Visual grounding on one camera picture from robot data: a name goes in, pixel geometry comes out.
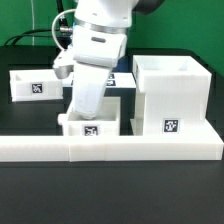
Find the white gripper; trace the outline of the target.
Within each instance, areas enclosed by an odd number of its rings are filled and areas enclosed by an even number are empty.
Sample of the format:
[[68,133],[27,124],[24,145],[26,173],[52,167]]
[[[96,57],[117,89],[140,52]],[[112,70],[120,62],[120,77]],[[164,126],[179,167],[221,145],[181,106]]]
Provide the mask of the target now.
[[74,28],[72,109],[83,118],[92,119],[97,115],[107,80],[124,56],[126,42],[125,34]]

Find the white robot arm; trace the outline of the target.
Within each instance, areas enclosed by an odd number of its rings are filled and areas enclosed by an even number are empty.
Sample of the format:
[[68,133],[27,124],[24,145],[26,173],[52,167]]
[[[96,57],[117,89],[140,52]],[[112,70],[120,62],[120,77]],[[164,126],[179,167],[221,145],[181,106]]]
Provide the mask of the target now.
[[74,87],[72,109],[94,118],[104,96],[107,79],[125,55],[132,13],[148,15],[165,0],[79,0],[75,11],[72,57]]

